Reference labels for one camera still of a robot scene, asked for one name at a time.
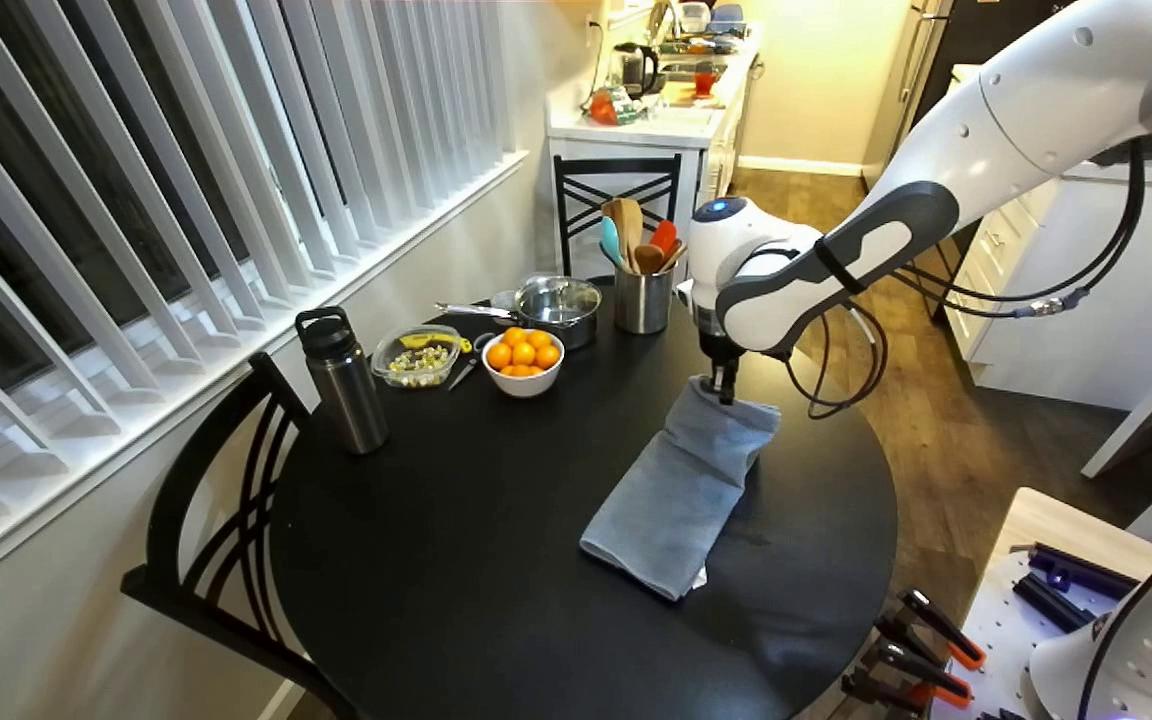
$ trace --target bottle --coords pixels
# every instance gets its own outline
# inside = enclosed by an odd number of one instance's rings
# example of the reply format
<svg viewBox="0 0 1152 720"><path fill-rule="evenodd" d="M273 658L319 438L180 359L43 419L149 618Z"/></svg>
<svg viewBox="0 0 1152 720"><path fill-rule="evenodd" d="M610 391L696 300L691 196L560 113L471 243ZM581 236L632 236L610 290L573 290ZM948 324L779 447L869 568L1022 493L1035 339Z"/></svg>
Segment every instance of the bottle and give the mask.
<svg viewBox="0 0 1152 720"><path fill-rule="evenodd" d="M352 335L347 316L339 309L300 310L296 335L306 359L306 377L324 400L319 410L329 434L355 457L380 447L389 419L374 395L371 359Z"/></svg>

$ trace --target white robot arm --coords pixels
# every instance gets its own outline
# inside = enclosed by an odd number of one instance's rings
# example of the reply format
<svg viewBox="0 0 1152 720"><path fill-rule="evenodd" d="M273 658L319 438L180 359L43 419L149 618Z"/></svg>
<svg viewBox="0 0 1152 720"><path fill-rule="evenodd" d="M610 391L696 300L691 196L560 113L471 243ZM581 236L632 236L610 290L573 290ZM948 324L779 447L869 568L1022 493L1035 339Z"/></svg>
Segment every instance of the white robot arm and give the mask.
<svg viewBox="0 0 1152 720"><path fill-rule="evenodd" d="M991 55L822 236L723 196L696 206L691 321L786 357L808 321L1005 201L1152 136L1152 0L1076 0Z"/></svg>

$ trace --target black table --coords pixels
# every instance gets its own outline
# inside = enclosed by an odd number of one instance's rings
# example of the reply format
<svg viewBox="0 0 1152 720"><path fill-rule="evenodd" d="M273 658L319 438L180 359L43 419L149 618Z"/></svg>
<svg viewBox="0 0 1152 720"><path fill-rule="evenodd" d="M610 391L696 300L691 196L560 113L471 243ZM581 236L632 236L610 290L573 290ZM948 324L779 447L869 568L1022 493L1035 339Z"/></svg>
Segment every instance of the black table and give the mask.
<svg viewBox="0 0 1152 720"><path fill-rule="evenodd" d="M393 434L344 457L306 430L273 507L284 613L374 720L779 720L810 703L877 618L897 502L859 410L805 419L782 369L740 362L740 400L782 410L680 603L575 538L686 377L682 310L651 339L598 316L530 403L477 371L385 391Z"/></svg>

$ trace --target gray towel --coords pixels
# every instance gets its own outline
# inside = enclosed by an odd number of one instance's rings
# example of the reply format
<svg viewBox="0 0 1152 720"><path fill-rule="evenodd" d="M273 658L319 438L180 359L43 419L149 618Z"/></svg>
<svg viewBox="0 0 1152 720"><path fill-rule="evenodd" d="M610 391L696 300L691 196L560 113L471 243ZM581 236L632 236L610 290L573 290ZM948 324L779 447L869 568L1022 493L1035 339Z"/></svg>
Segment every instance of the gray towel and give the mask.
<svg viewBox="0 0 1152 720"><path fill-rule="evenodd" d="M664 601L686 595L779 410L718 403L696 380L586 518L581 546Z"/></svg>

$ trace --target window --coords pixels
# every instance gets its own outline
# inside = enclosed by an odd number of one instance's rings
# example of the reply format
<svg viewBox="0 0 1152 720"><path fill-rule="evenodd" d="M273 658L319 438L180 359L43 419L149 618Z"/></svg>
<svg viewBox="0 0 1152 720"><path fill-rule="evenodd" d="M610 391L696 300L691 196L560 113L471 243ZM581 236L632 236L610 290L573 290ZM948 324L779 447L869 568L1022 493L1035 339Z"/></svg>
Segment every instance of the window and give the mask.
<svg viewBox="0 0 1152 720"><path fill-rule="evenodd" d="M0 534L504 168L497 10L0 5Z"/></svg>

